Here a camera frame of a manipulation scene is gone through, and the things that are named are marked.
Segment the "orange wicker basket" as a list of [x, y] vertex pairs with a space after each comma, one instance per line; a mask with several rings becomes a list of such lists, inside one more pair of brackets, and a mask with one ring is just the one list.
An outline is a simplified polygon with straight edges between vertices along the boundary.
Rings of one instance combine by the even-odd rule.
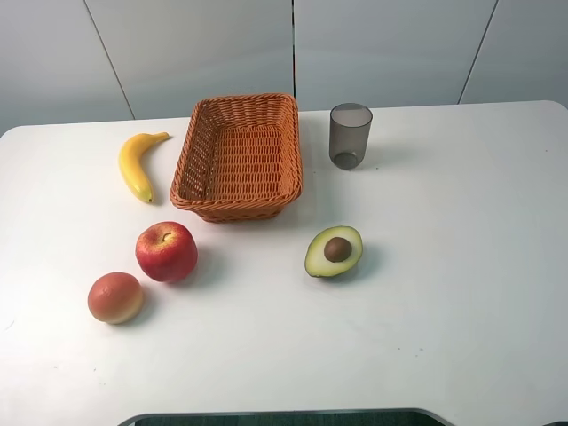
[[192, 112], [170, 201], [210, 223], [276, 217], [303, 190], [296, 99], [204, 99]]

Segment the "yellow banana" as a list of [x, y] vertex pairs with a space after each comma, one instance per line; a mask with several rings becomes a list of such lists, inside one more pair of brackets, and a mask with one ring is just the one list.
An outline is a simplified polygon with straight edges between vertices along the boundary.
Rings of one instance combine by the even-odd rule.
[[144, 203], [154, 201], [154, 190], [142, 167], [142, 158], [149, 149], [169, 138], [168, 132], [139, 133], [129, 138], [120, 150], [118, 163], [123, 181], [130, 192]]

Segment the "orange peach fruit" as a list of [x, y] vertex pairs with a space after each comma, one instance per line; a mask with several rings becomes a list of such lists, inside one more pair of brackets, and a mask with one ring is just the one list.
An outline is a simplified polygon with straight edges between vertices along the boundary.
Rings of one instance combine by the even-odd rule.
[[97, 279], [88, 294], [91, 315], [111, 325], [122, 324], [142, 310], [145, 293], [139, 281], [126, 272], [110, 272]]

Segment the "halved avocado with pit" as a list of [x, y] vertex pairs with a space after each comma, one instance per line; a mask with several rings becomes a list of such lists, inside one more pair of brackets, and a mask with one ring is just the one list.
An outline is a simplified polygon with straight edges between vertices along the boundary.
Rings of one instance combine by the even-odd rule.
[[351, 226], [329, 227], [308, 246], [304, 269], [315, 278], [331, 278], [351, 270], [361, 259], [363, 240]]

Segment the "grey translucent cup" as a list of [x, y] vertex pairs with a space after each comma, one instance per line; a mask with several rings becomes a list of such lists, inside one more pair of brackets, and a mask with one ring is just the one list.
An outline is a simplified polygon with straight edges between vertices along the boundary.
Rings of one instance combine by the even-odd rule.
[[353, 170], [363, 161], [373, 114], [358, 103], [335, 106], [329, 115], [329, 158], [341, 170]]

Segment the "red apple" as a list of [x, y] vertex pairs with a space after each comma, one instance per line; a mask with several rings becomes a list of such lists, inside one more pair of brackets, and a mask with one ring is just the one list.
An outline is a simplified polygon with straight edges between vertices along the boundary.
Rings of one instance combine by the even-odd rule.
[[165, 221], [151, 225], [138, 236], [135, 256], [149, 278], [173, 284], [194, 270], [198, 249], [184, 225]]

